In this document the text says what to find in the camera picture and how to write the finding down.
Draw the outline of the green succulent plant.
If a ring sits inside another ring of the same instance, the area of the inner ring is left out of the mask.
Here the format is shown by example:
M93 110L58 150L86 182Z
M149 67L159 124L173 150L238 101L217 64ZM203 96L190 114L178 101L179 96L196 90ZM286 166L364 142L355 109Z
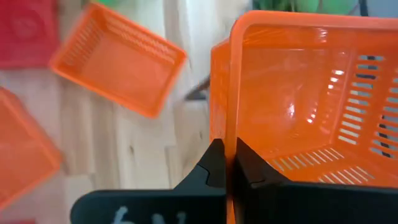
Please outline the green succulent plant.
M264 11L353 15L361 0L252 0L252 8Z

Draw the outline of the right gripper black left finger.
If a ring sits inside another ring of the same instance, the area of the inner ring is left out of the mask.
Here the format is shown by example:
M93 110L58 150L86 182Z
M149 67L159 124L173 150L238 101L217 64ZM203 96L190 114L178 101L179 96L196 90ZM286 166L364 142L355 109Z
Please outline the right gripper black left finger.
M215 139L168 190L96 190L80 197L72 224L226 224L224 144Z

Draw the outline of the red plastic basket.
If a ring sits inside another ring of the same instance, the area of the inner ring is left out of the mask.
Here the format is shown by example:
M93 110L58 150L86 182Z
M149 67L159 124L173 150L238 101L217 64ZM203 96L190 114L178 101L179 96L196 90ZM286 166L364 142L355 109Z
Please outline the red plastic basket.
M0 0L0 69L46 67L58 28L57 0Z

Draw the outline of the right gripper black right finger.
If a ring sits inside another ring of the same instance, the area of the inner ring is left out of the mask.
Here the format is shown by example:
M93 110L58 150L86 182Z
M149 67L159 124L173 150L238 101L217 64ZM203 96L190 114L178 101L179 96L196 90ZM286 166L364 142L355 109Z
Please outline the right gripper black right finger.
M398 224L398 189L292 181L237 140L237 224Z

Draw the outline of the orange plastic basket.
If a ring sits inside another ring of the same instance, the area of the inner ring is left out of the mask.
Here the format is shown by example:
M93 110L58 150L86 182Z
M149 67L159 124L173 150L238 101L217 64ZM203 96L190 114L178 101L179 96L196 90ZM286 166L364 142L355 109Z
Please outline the orange plastic basket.
M289 180L398 189L398 18L249 11L211 51L210 138Z
M89 3L50 66L67 80L155 118L186 59L183 49L163 37L102 4Z
M60 169L60 151L22 102L0 87L0 210Z

